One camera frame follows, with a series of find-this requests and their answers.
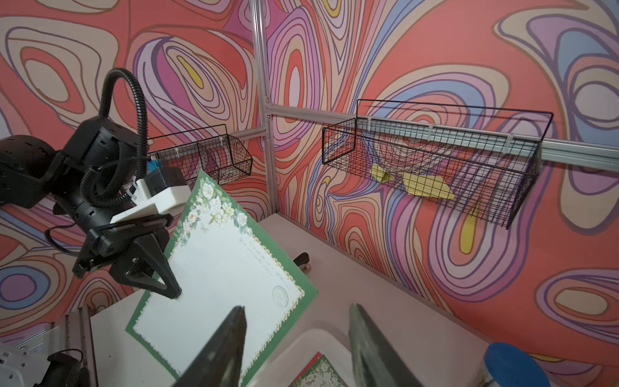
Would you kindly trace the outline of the white plastic storage tray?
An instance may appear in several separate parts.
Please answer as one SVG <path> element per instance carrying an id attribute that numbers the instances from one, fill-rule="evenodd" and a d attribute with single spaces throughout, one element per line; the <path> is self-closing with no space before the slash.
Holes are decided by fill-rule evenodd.
<path id="1" fill-rule="evenodd" d="M 317 369 L 318 361 L 327 360 L 333 374 L 346 386 L 356 386 L 351 353 L 333 335 L 313 328 L 301 334 L 266 368 L 254 376 L 249 386 L 290 386 Z"/>

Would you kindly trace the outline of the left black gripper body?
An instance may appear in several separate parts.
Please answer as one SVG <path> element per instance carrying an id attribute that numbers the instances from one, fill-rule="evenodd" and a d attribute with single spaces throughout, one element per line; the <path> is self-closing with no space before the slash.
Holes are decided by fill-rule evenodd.
<path id="1" fill-rule="evenodd" d="M 90 271 L 111 266 L 135 237 L 156 231 L 168 232 L 172 221 L 173 216 L 158 214 L 92 228 L 78 253 L 73 273 L 83 278 Z"/>

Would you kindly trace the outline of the yellow sticky note small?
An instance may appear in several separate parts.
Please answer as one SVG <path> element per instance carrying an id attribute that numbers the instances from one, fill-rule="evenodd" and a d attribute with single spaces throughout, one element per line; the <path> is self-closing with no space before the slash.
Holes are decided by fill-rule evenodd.
<path id="1" fill-rule="evenodd" d="M 376 163 L 372 165 L 370 174 L 380 184 L 387 184 L 395 181 L 395 177 L 393 175 Z"/>

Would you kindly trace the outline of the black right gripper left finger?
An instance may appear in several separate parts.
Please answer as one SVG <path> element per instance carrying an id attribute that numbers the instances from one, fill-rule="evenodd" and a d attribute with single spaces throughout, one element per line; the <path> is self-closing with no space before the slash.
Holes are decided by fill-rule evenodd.
<path id="1" fill-rule="evenodd" d="M 173 386 L 240 386 L 246 331 L 245 310 L 235 306 Z"/>

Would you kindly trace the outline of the blue lid pen tube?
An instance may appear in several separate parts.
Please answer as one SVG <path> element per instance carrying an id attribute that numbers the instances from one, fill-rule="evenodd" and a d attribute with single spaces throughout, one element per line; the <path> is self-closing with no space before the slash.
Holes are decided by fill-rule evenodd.
<path id="1" fill-rule="evenodd" d="M 548 377 L 527 353 L 508 343 L 488 346 L 476 386 L 550 386 Z"/>

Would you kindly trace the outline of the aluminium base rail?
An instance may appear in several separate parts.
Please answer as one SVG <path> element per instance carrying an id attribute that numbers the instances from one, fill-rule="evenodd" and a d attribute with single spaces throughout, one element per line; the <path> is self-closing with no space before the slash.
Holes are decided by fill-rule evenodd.
<path id="1" fill-rule="evenodd" d="M 91 313 L 77 310 L 1 340 L 2 386 L 97 386 Z"/>

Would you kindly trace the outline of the yellow sticky note large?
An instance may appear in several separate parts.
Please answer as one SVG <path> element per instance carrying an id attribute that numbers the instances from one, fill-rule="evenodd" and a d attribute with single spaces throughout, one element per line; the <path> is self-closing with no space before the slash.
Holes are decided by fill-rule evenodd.
<path id="1" fill-rule="evenodd" d="M 426 198 L 453 200 L 453 191 L 440 176 L 403 174 L 403 184 L 408 194 Z"/>

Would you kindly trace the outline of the green floral stationery sheet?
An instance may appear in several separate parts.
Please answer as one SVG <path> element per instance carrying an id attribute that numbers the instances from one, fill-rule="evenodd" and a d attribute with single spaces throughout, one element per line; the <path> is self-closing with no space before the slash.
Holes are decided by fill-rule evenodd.
<path id="1" fill-rule="evenodd" d="M 291 387 L 345 387 L 347 384 L 336 372 L 327 357 L 317 352 L 295 377 Z"/>
<path id="2" fill-rule="evenodd" d="M 181 294 L 170 299 L 145 292 L 126 331 L 175 379 L 241 306 L 247 333 L 239 384 L 248 385 L 318 295 L 266 230 L 205 172 L 165 255 Z"/>

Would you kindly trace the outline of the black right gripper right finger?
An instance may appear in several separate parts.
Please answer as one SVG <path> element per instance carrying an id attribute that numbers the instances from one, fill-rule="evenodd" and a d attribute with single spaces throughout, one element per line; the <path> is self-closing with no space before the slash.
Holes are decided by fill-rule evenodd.
<path id="1" fill-rule="evenodd" d="M 349 339 L 357 386 L 422 386 L 358 303 L 350 308 Z"/>

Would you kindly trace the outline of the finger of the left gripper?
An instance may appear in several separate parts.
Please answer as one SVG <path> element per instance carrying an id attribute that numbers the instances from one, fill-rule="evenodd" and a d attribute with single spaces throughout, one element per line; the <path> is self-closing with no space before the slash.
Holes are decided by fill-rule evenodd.
<path id="1" fill-rule="evenodd" d="M 170 299 L 178 298 L 182 288 L 164 254 L 168 242 L 166 231 L 135 237 L 111 265 L 111 277 L 121 285 L 149 290 Z"/>

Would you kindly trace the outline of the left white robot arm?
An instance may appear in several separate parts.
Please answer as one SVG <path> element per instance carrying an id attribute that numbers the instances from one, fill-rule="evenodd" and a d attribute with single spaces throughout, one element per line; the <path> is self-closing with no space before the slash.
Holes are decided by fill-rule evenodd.
<path id="1" fill-rule="evenodd" d="M 144 182 L 143 192 L 159 198 L 185 185 L 178 169 L 148 171 L 147 143 L 145 126 L 133 132 L 103 116 L 83 122 L 60 150 L 31 135 L 3 138 L 1 203 L 30 209 L 52 196 L 55 213 L 86 235 L 74 255 L 77 277 L 108 267 L 120 284 L 175 297 L 181 288 L 163 253 L 172 216 L 133 205 L 123 189 Z"/>

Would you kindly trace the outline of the blue black stapler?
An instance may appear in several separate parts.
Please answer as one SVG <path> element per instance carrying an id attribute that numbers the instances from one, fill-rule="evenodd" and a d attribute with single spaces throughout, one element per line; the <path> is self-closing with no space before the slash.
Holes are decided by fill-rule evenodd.
<path id="1" fill-rule="evenodd" d="M 296 266 L 298 266 L 299 269 L 301 269 L 301 271 L 303 271 L 304 273 L 308 273 L 309 271 L 311 271 L 309 259 L 310 256 L 308 253 L 301 253 L 293 260 L 293 262 L 294 264 L 296 264 Z"/>

